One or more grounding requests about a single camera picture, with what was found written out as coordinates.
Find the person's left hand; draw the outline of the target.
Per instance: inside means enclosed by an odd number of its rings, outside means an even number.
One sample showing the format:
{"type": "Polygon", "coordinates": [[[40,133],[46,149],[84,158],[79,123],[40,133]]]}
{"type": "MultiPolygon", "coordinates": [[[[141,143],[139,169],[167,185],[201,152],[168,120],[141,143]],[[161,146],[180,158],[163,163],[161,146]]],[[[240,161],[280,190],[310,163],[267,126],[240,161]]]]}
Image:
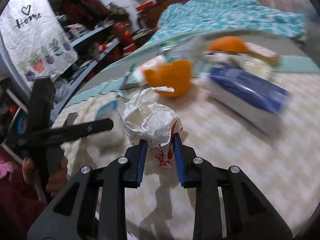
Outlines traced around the person's left hand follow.
{"type": "MultiPolygon", "coordinates": [[[[59,191],[67,184],[68,160],[63,157],[60,167],[53,172],[46,186],[46,191],[50,193],[51,197],[55,197],[59,191]]],[[[24,158],[22,163],[23,179],[28,185],[34,186],[34,162],[30,158],[24,158]]]]}

